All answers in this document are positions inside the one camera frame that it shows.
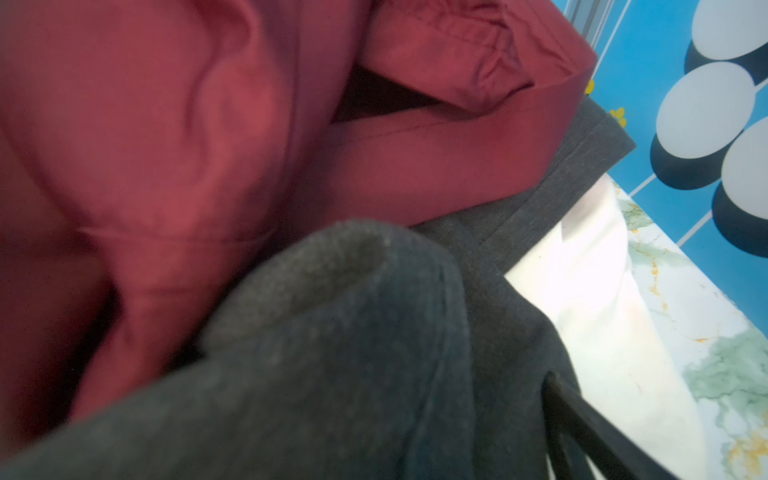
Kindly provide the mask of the maroon cloth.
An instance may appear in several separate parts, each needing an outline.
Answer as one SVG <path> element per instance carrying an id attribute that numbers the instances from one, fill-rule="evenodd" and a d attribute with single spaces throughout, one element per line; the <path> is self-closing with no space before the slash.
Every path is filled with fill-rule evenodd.
<path id="1" fill-rule="evenodd" d="M 1 456 L 149 383 L 253 260 L 544 176 L 595 52 L 549 1 L 5 1 Z"/>

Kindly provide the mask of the white cartoon print cloth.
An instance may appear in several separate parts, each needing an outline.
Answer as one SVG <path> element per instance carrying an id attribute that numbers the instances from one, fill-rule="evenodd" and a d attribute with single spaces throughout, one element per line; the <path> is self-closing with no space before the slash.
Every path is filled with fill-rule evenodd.
<path id="1" fill-rule="evenodd" d="M 707 478 L 703 424 L 633 277 L 607 176 L 505 278 L 554 324 L 597 412 L 676 477 Z"/>

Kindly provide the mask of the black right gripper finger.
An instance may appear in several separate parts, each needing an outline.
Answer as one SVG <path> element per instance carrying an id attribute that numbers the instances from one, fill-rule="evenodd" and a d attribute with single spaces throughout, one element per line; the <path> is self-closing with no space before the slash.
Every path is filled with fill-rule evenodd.
<path id="1" fill-rule="evenodd" d="M 599 414 L 559 375 L 546 375 L 542 390 L 547 449 L 557 479 L 593 479 L 596 467 L 606 479 L 673 479 Z"/>

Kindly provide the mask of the dark grey cloth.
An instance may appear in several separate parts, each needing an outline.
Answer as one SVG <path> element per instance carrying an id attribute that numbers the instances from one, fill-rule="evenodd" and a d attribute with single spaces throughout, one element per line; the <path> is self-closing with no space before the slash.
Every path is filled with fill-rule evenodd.
<path id="1" fill-rule="evenodd" d="M 552 323 L 504 274 L 633 147 L 584 100 L 529 192 L 409 231 L 355 221 L 310 236 L 229 291 L 195 362 L 2 477 L 554 477 L 543 381 L 581 392 Z"/>

